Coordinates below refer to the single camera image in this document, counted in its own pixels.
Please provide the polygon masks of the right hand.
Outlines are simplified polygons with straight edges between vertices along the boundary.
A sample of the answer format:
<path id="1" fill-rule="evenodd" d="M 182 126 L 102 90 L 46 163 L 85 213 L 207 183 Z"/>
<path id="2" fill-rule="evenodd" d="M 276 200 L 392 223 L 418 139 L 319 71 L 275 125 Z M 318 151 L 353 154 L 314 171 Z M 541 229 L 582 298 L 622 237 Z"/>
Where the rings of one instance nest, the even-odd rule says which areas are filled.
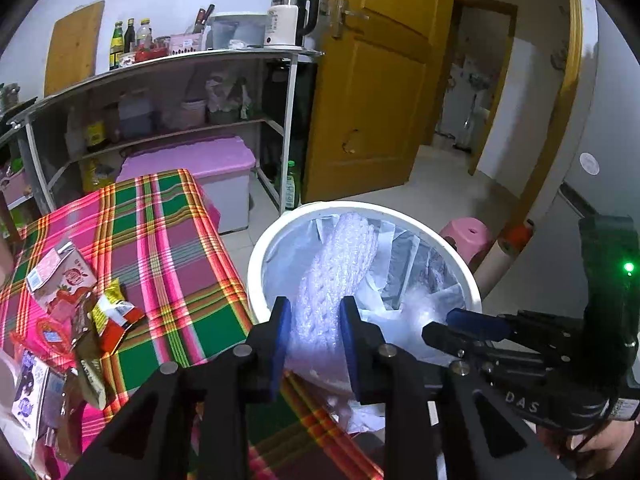
<path id="1" fill-rule="evenodd" d="M 573 456 L 576 477 L 588 479 L 613 468 L 638 430 L 638 420 L 612 420 L 592 437 L 586 434 L 570 436 L 563 431 L 543 426 L 536 427 L 536 435 L 555 458 Z"/>

